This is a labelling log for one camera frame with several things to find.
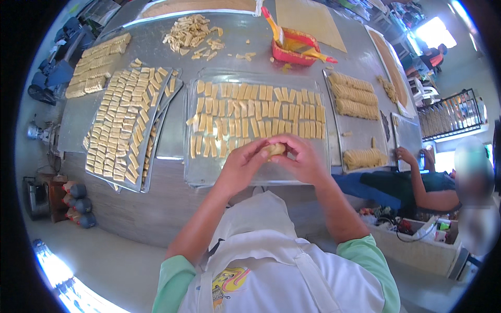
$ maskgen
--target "hand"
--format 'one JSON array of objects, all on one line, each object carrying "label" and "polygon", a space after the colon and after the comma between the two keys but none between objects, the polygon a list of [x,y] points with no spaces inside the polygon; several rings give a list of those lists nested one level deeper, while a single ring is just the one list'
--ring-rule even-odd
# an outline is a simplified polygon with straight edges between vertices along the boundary
[{"label": "hand", "polygon": [[[270,144],[283,143],[286,152],[274,155],[271,161],[283,166],[294,177],[307,184],[320,186],[326,180],[332,179],[309,140],[295,135],[277,135],[268,139]],[[295,156],[295,160],[287,157],[287,152]]]},{"label": "hand", "polygon": [[404,147],[398,147],[395,149],[395,155],[397,160],[402,160],[410,165],[417,165],[416,158],[409,152],[409,150]]},{"label": "hand", "polygon": [[269,152],[260,151],[265,145],[266,139],[260,139],[233,150],[214,187],[229,198],[244,190],[261,165],[268,160]]}]

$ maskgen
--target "blue pants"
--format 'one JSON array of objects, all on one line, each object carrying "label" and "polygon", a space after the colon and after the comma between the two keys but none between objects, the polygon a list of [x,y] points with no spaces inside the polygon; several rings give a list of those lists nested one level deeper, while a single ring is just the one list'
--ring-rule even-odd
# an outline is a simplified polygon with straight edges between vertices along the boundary
[{"label": "blue pants", "polygon": [[394,210],[400,209],[401,203],[399,199],[379,191],[376,188],[362,184],[360,182],[361,176],[362,173],[352,173],[348,175],[332,174],[332,178],[338,183],[343,193],[366,200],[374,200],[382,207],[389,206]]}]

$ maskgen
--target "white plastic chair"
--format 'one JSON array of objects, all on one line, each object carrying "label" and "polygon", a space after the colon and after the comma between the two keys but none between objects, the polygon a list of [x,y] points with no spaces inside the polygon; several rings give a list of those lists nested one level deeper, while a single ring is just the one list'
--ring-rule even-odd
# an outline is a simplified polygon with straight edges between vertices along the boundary
[{"label": "white plastic chair", "polygon": [[423,84],[416,77],[408,78],[409,84],[414,85],[417,92],[413,94],[414,101],[419,101],[426,98],[435,98],[438,96],[438,92],[433,87],[423,86]]}]

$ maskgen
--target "metal railing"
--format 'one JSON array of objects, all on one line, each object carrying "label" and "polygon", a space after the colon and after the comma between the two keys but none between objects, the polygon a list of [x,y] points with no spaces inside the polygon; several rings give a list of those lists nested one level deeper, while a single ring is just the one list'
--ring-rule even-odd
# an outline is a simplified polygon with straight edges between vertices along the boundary
[{"label": "metal railing", "polygon": [[480,129],[481,118],[473,89],[417,108],[423,141]]}]

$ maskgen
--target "red plastic bowl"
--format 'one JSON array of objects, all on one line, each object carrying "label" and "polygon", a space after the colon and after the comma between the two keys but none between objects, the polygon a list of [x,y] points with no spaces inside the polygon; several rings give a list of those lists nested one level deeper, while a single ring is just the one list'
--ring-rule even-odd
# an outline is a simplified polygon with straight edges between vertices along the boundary
[{"label": "red plastic bowl", "polygon": [[[303,42],[306,45],[315,48],[315,50],[317,52],[319,52],[319,53],[321,52],[320,47],[318,46],[317,40],[312,35],[304,33],[304,32],[300,32],[300,31],[288,29],[285,27],[282,27],[282,30],[284,31],[285,38],[291,38],[291,39],[295,39],[297,41]],[[302,54],[299,54],[299,53],[296,53],[293,51],[284,50],[277,45],[275,40],[272,40],[272,51],[273,51],[273,57],[276,60],[280,60],[280,61],[284,61],[284,62],[288,62],[288,63],[295,63],[295,64],[301,64],[301,65],[305,65],[305,66],[311,66],[317,60],[317,58],[315,58],[315,57],[305,56],[305,55],[302,55]]]}]

